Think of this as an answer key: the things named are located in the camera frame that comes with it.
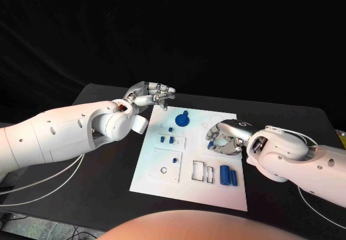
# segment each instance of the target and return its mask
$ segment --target robotic arm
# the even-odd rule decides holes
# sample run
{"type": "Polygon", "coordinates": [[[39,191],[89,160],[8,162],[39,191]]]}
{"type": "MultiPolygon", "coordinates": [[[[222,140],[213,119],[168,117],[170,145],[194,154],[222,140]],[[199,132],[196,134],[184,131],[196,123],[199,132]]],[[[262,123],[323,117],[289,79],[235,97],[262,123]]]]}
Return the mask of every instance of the robotic arm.
{"type": "Polygon", "coordinates": [[[0,175],[34,164],[77,157],[119,141],[132,129],[142,134],[148,120],[137,115],[148,105],[167,110],[175,90],[138,82],[122,99],[51,109],[21,123],[0,128],[0,175]]]}
{"type": "Polygon", "coordinates": [[[206,134],[209,150],[236,155],[245,146],[246,162],[271,180],[289,180],[305,192],[346,208],[346,150],[315,142],[307,146],[308,137],[292,132],[298,138],[289,132],[272,126],[256,130],[246,122],[227,119],[206,134]],[[227,141],[224,146],[213,145],[217,136],[227,141]]]}

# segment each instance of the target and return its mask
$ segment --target skin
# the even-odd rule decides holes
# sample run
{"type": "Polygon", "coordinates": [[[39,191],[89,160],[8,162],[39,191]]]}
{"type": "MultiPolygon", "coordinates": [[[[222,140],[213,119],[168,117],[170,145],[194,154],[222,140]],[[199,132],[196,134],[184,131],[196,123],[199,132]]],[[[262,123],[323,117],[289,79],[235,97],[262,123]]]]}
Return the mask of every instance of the skin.
{"type": "Polygon", "coordinates": [[[141,216],[99,240],[301,240],[292,233],[245,218],[207,211],[175,210],[141,216]]]}

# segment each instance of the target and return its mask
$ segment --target small blue piece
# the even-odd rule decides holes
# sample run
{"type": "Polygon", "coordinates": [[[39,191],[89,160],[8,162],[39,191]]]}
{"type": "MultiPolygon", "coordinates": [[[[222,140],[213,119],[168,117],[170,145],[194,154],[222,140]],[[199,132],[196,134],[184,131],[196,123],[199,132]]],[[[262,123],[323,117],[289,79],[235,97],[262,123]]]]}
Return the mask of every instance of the small blue piece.
{"type": "Polygon", "coordinates": [[[213,141],[210,141],[209,142],[209,144],[207,144],[207,149],[210,148],[210,146],[213,146],[214,145],[214,142],[213,141]]]}
{"type": "Polygon", "coordinates": [[[232,185],[233,185],[233,186],[237,186],[237,182],[236,182],[236,171],[235,171],[235,170],[230,171],[230,177],[232,177],[232,185]]]}
{"type": "Polygon", "coordinates": [[[230,174],[229,174],[229,166],[219,166],[219,183],[224,186],[230,185],[230,174]]]}
{"type": "Polygon", "coordinates": [[[177,126],[184,127],[190,122],[190,119],[187,117],[187,111],[183,111],[183,114],[178,114],[174,118],[174,123],[177,126]]]}

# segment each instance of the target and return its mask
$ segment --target black table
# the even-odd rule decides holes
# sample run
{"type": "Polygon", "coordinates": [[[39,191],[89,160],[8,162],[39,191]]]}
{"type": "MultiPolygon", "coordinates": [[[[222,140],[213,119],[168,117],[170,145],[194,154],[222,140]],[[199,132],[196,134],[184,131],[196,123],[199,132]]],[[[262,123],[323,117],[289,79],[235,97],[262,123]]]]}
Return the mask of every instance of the black table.
{"type": "MultiPolygon", "coordinates": [[[[125,91],[121,87],[89,84],[73,104],[118,99],[125,91]]],[[[168,106],[235,113],[237,119],[258,128],[272,125],[305,134],[320,145],[343,147],[325,113],[317,108],[187,94],[175,94],[168,106]]],[[[141,114],[147,119],[151,110],[152,107],[141,114]]],[[[129,192],[142,140],[144,135],[131,131],[124,140],[100,146],[85,154],[73,178],[51,195],[30,204],[2,207],[2,210],[103,231],[150,213],[203,210],[261,221],[308,239],[346,238],[346,230],[325,221],[307,207],[297,186],[289,181],[271,181],[256,168],[246,164],[245,157],[242,167],[248,212],[129,192]]],[[[70,163],[72,160],[67,160],[30,166],[15,187],[49,177],[70,163]]],[[[26,202],[43,196],[62,184],[72,171],[73,169],[69,169],[47,182],[13,192],[4,204],[26,202]]],[[[305,192],[302,195],[317,211],[346,226],[346,209],[305,192]]]]}

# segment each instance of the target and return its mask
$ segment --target black curtain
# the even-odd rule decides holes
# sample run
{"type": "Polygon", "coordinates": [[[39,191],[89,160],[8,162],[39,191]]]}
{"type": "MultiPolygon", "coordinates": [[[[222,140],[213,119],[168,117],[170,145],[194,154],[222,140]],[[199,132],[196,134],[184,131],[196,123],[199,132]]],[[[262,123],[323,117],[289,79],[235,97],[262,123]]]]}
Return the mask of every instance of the black curtain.
{"type": "Polygon", "coordinates": [[[343,31],[325,4],[1,0],[0,121],[70,105],[88,83],[150,81],[321,108],[344,130],[343,31]]]}

